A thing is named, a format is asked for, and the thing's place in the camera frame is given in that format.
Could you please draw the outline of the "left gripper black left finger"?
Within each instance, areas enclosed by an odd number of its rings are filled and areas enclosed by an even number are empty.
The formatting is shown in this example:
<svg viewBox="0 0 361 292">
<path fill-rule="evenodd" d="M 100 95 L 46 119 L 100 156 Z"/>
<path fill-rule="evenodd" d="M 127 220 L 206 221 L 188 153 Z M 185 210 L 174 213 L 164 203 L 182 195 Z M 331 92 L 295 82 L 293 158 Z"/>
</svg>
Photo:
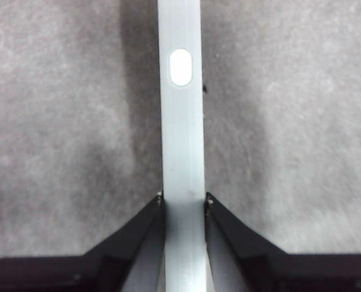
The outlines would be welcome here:
<svg viewBox="0 0 361 292">
<path fill-rule="evenodd" d="M 165 240 L 162 196 L 84 254 L 0 259 L 0 291 L 156 291 Z"/>
</svg>

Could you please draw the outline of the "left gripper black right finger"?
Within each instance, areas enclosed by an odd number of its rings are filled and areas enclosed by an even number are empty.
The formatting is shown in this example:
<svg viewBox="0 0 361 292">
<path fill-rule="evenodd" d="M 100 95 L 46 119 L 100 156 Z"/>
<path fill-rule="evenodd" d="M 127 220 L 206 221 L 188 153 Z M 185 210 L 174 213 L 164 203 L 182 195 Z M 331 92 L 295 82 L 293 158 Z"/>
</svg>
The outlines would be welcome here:
<svg viewBox="0 0 361 292">
<path fill-rule="evenodd" d="M 290 254 L 207 193 L 205 233 L 216 291 L 361 291 L 361 254 Z"/>
</svg>

